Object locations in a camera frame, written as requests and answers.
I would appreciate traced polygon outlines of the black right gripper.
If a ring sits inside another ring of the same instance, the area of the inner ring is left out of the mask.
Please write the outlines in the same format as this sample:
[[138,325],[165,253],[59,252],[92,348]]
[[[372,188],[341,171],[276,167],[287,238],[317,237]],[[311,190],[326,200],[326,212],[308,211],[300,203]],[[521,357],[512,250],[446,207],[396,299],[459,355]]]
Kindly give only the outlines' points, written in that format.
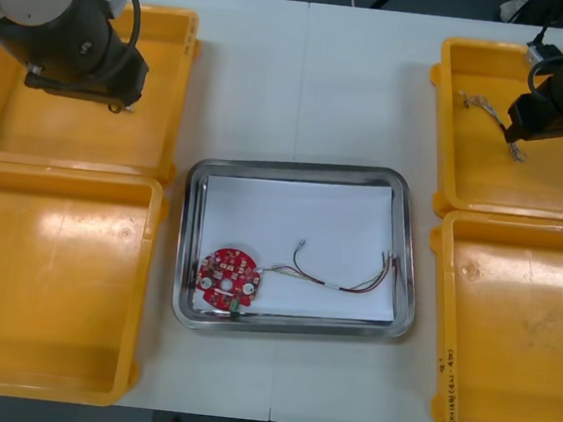
[[550,93],[550,79],[538,88],[540,96],[524,93],[507,110],[510,125],[504,129],[506,143],[563,137],[563,113],[555,106]]

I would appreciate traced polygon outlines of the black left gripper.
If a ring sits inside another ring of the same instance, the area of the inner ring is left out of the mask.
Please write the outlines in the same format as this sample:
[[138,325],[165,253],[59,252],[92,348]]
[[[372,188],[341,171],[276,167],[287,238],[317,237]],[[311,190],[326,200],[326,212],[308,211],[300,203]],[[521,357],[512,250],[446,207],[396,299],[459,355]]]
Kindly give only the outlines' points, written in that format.
[[121,113],[122,107],[123,111],[133,113],[135,111],[133,104],[142,96],[148,70],[143,56],[137,50],[133,50],[125,66],[105,81],[87,79],[87,85],[80,85],[59,82],[28,72],[25,75],[24,86],[45,91],[50,95],[106,104],[111,113]]

